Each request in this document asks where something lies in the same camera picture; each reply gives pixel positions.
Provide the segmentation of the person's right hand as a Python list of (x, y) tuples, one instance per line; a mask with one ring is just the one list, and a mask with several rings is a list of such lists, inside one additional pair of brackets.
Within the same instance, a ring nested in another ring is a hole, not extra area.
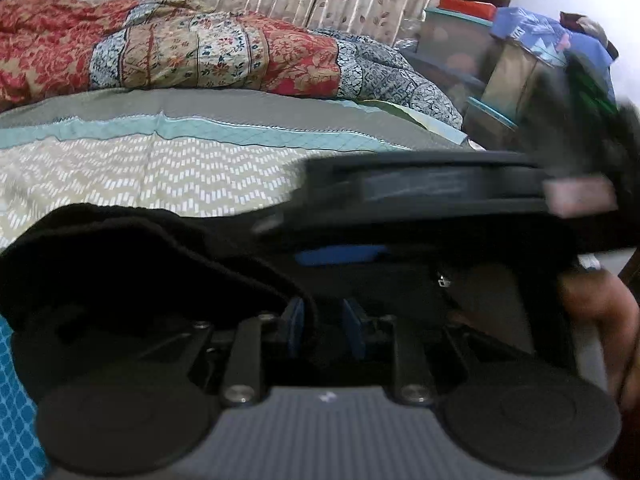
[(639, 305), (616, 275), (582, 272), (561, 280), (564, 304), (578, 321), (599, 331), (608, 388), (626, 416), (639, 413)]

